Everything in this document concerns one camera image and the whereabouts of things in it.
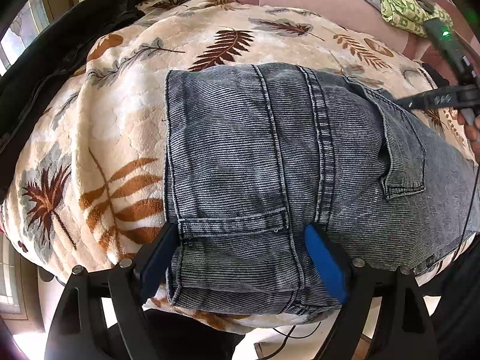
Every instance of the black jacket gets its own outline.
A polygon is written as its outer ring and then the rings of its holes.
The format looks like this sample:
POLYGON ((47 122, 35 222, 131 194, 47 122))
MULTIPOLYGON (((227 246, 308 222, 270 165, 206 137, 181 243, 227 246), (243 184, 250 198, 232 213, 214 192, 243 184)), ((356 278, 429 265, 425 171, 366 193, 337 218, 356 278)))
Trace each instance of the black jacket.
POLYGON ((143 16, 143 0, 84 0, 40 33, 0 79, 0 203, 36 122, 95 41, 143 16))

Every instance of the gray striped denim garment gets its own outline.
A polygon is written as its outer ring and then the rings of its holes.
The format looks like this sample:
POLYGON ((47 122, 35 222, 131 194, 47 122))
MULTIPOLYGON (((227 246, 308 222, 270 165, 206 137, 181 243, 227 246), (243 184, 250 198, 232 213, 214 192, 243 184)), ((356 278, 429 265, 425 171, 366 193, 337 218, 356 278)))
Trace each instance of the gray striped denim garment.
MULTIPOLYGON (((351 257, 425 273, 459 243, 472 163, 392 101, 290 64, 171 71, 172 305, 310 316, 338 307, 306 251, 320 223, 351 257)), ((467 235, 479 228, 480 200, 467 235)))

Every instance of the leaf-patterned blanket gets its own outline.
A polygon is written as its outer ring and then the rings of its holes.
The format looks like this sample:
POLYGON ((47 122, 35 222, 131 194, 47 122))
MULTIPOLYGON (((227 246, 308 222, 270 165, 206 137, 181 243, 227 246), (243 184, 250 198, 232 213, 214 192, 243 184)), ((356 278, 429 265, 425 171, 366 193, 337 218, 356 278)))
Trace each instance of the leaf-patterned blanket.
MULTIPOLYGON (((235 0, 147 0, 137 23, 97 41, 53 98, 17 163, 0 226, 18 252, 66 281, 81 264, 111 268, 165 222, 164 82, 171 69, 287 62, 349 76, 403 97, 432 88, 415 62, 313 12, 235 0)), ((418 115, 473 158, 450 110, 418 115)), ((293 325, 309 316, 215 315, 151 307, 218 329, 293 325)))

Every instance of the green patterned cloth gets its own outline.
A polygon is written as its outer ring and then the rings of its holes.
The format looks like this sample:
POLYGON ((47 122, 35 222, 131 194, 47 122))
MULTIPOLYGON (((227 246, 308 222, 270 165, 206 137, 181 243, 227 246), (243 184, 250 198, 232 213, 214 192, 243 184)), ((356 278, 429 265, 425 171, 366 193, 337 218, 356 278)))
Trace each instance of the green patterned cloth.
POLYGON ((382 17, 393 25, 416 35, 426 37, 422 23, 425 20, 438 17, 448 27, 453 27, 450 15, 435 4, 435 12, 430 14, 420 7, 417 0, 380 0, 382 5, 382 17))

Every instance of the black cable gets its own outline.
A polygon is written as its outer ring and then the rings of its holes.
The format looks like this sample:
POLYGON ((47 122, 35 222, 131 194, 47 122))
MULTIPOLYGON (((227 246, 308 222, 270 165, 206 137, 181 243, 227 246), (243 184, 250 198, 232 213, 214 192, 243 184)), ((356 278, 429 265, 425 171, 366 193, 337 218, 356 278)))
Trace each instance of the black cable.
MULTIPOLYGON (((320 323, 322 323, 322 321, 320 321, 317 325, 317 327, 315 328, 315 330, 313 332, 311 332, 309 335, 304 335, 303 337, 292 337, 290 336, 290 338, 294 338, 294 339, 297 339, 297 340, 300 340, 300 339, 303 339, 303 338, 308 338, 310 337, 313 333, 315 333, 317 331, 317 329, 320 327, 320 323)), ((277 332, 278 334, 281 334, 281 335, 284 335, 285 337, 287 336, 285 333, 282 333, 280 332, 279 330, 276 330, 275 328, 273 328, 273 330, 275 330, 275 332, 277 332)))
POLYGON ((297 326, 294 326, 290 329, 290 331, 287 333, 287 335, 285 336, 285 339, 283 340, 282 342, 282 345, 280 346, 280 348, 278 348, 275 352, 273 352, 272 354, 268 355, 268 356, 265 356, 265 357, 260 357, 258 360, 268 360, 268 359, 271 359, 273 356, 277 356, 280 351, 282 349, 284 349, 285 347, 285 344, 287 343, 287 340, 290 338, 290 335, 293 333, 293 330, 296 328, 297 326))
POLYGON ((463 226, 462 237, 460 237, 460 243, 458 244, 457 250, 455 251, 455 254, 453 255, 452 261, 450 261, 450 264, 455 261, 455 259, 457 258, 458 252, 460 252, 460 249, 462 248, 463 238, 465 237, 465 232, 467 230, 467 225, 469 224, 470 213, 472 212, 473 201, 475 200, 475 192, 477 191, 477 183, 478 183, 478 180, 479 180, 479 174, 480 174, 480 165, 477 167, 477 175, 475 176, 475 183, 473 184, 472 198, 470 200, 469 212, 466 214, 465 226, 463 226))

